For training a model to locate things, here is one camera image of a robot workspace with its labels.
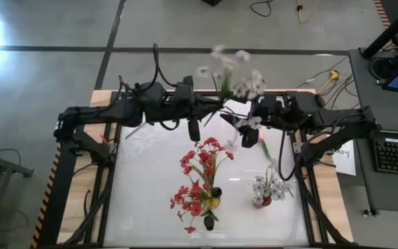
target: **black keyboard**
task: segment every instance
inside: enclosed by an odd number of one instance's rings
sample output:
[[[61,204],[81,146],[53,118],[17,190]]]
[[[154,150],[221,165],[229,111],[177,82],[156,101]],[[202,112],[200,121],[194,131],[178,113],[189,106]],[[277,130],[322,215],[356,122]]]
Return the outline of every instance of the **black keyboard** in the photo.
[[[374,149],[376,171],[398,174],[398,142],[375,140]]]

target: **white paper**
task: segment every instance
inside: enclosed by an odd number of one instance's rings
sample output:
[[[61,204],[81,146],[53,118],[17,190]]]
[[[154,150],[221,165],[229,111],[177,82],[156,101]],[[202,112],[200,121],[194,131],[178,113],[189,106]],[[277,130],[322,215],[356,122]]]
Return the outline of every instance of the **white paper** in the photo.
[[[342,147],[335,151],[332,155],[336,171],[342,174],[356,175],[356,166],[354,163],[354,146],[353,141],[349,140]]]

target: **wooden table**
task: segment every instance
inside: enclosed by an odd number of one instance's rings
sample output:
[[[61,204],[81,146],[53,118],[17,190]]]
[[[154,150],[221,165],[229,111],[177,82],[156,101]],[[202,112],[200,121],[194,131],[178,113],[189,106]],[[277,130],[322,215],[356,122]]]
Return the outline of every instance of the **wooden table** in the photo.
[[[309,91],[315,93],[314,89],[297,89],[297,90],[271,90],[271,91]],[[91,98],[91,106],[104,106],[109,104],[112,91],[110,90],[99,90],[94,91]],[[86,125],[85,132],[92,136],[97,141],[101,142],[101,134],[104,133],[104,124]],[[115,125],[113,124],[112,132],[115,131]],[[324,156],[323,162],[332,163],[331,156]],[[90,163],[88,155],[79,157],[76,163],[75,170]],[[71,234],[77,229],[78,225],[84,219],[84,197],[87,190],[92,190],[93,183],[95,180],[97,168],[96,166],[88,167],[87,169],[78,172],[73,177],[70,192],[67,199],[66,209],[64,212],[64,218],[61,224],[61,230],[59,233],[58,243],[67,240]],[[343,203],[342,193],[340,190],[339,182],[337,179],[337,173],[334,167],[325,165],[316,165],[314,167],[314,173],[316,176],[317,187],[319,189],[319,196],[321,200],[321,206],[323,211],[327,214],[328,218],[339,230],[339,232],[349,241],[353,241],[348,216],[345,210],[345,204]],[[88,203],[90,205],[91,194],[88,195]],[[99,216],[101,210],[98,212],[97,218],[95,219],[95,225],[93,229],[93,241],[97,238],[97,231],[99,229]],[[319,233],[316,217],[310,208],[310,214],[312,216],[312,225],[314,230],[314,236],[316,241],[320,241],[321,236]]]

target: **gray floor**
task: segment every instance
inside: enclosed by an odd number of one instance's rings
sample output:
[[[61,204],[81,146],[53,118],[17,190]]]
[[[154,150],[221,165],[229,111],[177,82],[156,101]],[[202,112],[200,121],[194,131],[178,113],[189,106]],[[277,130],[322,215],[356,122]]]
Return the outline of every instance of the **gray floor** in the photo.
[[[107,45],[120,0],[0,0],[0,40],[5,46]],[[342,56],[299,55],[301,50],[347,50],[367,46],[382,30],[372,0],[321,0],[307,24],[300,24],[296,3],[275,0],[272,15],[256,16],[255,1],[223,0],[211,8],[199,0],[127,0],[115,46],[210,48],[270,48],[294,50],[295,55],[253,55],[249,68],[258,69],[269,88],[290,89]],[[305,14],[312,9],[304,1]],[[265,6],[259,10],[266,11]],[[104,53],[0,51],[0,148],[16,148],[23,165],[35,168],[30,178],[14,177],[3,200],[0,225],[23,222],[15,210],[25,212],[30,226],[0,232],[0,244],[9,248],[30,245],[39,205],[44,195],[55,148],[53,127],[59,112],[71,105],[87,105]],[[194,74],[212,63],[204,54],[160,54],[160,65],[170,81]],[[336,69],[350,74],[348,60]],[[118,87],[117,75],[128,83],[148,82],[153,58],[144,53],[113,53],[106,68],[103,89]],[[320,88],[328,75],[320,75],[307,88]],[[197,89],[211,89],[210,81],[195,78]],[[353,84],[350,91],[355,92]],[[358,100],[343,93],[336,108],[349,109]],[[1,154],[14,160],[11,154]],[[363,218],[365,192],[341,182],[355,240],[368,246],[398,247],[398,213],[382,212]]]

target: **desk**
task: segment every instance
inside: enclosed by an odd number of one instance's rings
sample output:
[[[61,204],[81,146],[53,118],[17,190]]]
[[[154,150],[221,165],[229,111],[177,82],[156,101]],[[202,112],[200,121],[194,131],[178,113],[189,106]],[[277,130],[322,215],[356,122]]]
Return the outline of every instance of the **desk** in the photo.
[[[393,53],[379,52],[376,57],[391,55],[394,56]],[[397,132],[398,93],[385,91],[376,84],[376,79],[368,72],[369,61],[362,58],[357,49],[350,51],[350,63],[361,106],[371,106],[382,131]],[[398,175],[374,170],[374,152],[367,140],[359,139],[356,145],[370,207],[374,210],[398,211]]]
[[[99,106],[99,105],[107,105],[111,99],[112,91],[94,91],[91,99],[91,106]],[[87,125],[85,127],[85,131],[88,135],[92,136],[97,141],[101,141],[100,134],[104,133],[104,124],[96,124],[96,125]],[[113,131],[115,131],[115,125],[112,124],[111,129],[111,138],[114,136]],[[327,163],[331,163],[332,159],[330,157],[326,157],[323,161]],[[82,156],[77,159],[75,170],[80,167],[85,166],[89,163],[88,156]],[[93,191],[93,183],[95,182],[96,172],[98,169],[94,167],[89,167],[84,171],[78,173],[73,177],[71,182],[71,187],[69,189],[68,198],[66,207],[64,210],[64,215],[62,218],[62,222],[60,224],[59,237],[57,242],[63,242],[67,240],[74,230],[77,229],[78,225],[84,219],[83,205],[84,205],[84,197],[87,189]],[[340,231],[340,233],[348,240],[352,241],[352,233],[348,221],[348,217],[345,210],[345,205],[343,203],[341,190],[339,187],[339,182],[337,180],[337,174],[335,168],[328,167],[325,165],[317,165],[314,168],[315,176],[317,180],[317,187],[319,189],[319,195],[321,200],[321,205],[324,212],[327,214],[328,218],[333,222],[334,226]],[[103,174],[101,189],[105,184],[105,175]],[[95,226],[93,231],[92,240],[97,238],[97,231],[99,229],[100,224],[100,216],[102,211],[100,210],[97,214],[97,218],[95,219]],[[316,241],[320,241],[320,234],[317,225],[316,218],[313,214],[311,214],[311,222],[314,230],[314,235]],[[36,231],[38,237],[41,237],[40,231]],[[36,248],[37,240],[34,239],[34,243],[32,243],[33,248]]]

